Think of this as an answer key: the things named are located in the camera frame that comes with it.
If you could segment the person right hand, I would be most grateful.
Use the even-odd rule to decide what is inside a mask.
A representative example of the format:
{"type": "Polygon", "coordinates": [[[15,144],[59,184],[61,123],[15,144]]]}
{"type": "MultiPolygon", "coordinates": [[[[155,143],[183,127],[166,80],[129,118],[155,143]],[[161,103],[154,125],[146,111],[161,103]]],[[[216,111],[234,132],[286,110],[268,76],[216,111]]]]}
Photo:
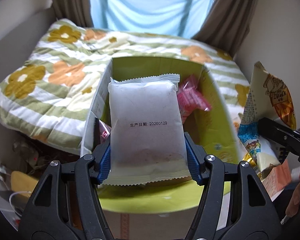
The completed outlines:
{"type": "Polygon", "coordinates": [[[300,173],[299,173],[299,183],[296,186],[291,200],[286,208],[286,216],[293,217],[297,214],[300,205],[300,173]]]}

